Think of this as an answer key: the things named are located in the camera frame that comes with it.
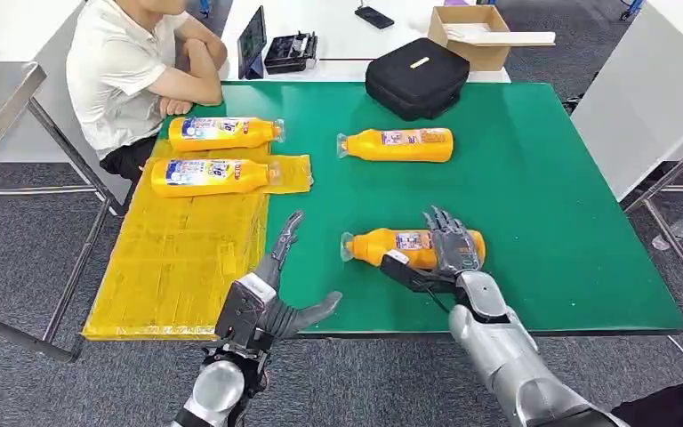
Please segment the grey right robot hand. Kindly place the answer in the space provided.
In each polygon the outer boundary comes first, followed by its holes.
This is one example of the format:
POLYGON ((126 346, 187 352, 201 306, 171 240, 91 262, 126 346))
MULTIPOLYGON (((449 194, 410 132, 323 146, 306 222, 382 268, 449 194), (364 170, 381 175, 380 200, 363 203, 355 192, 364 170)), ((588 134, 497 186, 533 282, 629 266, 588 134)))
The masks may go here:
POLYGON ((456 289, 461 273, 482 267, 484 261, 478 252, 478 241, 446 210, 433 206, 422 216, 430 236, 431 263, 418 267, 412 254, 394 248, 383 255, 378 270, 414 293, 451 293, 456 289))

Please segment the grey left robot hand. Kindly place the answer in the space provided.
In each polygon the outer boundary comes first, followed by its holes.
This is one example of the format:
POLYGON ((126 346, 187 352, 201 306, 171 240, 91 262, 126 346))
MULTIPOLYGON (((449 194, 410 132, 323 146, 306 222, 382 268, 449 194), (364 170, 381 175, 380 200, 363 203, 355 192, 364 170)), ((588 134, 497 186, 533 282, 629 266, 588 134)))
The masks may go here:
POLYGON ((257 267, 230 285, 215 327, 224 342, 240 350, 267 349, 270 341, 291 337, 334 313, 342 299, 338 291, 302 309, 279 295, 280 275, 302 219, 301 210, 292 212, 257 267))

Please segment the person's hand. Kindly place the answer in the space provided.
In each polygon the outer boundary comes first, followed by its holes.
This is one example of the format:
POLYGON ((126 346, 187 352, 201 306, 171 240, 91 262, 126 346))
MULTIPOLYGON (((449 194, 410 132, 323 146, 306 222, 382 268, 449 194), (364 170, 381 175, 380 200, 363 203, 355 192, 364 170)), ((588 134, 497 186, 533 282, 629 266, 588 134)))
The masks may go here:
POLYGON ((185 115, 192 107, 193 103, 190 101, 179 101, 167 97, 161 97, 159 100, 160 114, 164 117, 185 115))

